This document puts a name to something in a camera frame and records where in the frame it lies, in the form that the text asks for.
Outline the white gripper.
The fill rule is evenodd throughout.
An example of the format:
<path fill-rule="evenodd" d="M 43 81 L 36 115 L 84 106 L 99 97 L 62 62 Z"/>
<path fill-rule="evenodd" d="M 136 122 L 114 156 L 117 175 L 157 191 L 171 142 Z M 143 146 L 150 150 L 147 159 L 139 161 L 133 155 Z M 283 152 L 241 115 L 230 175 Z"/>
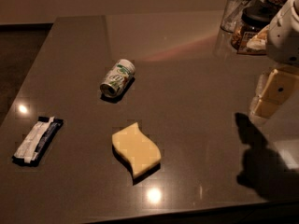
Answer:
<path fill-rule="evenodd" d="M 271 20 L 266 54 L 277 63 L 299 64 L 299 0 L 288 0 Z M 249 120 L 255 125 L 265 124 L 298 89 L 298 74 L 278 69 L 261 74 L 257 97 L 249 106 Z"/>

